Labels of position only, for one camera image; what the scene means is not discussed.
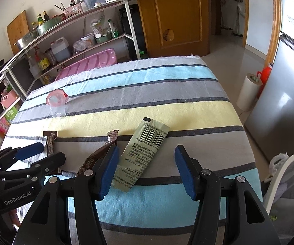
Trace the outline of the person's left hand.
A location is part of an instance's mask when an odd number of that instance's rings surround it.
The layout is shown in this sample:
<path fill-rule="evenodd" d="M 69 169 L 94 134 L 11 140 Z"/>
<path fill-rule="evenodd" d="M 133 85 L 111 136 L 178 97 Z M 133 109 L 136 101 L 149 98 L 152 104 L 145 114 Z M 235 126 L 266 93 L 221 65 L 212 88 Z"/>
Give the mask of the person's left hand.
<path fill-rule="evenodd" d="M 21 225 L 20 220 L 17 215 L 17 209 L 9 211 L 8 215 L 6 217 L 11 220 L 11 223 L 13 225 L 16 225 L 17 227 L 19 227 Z"/>

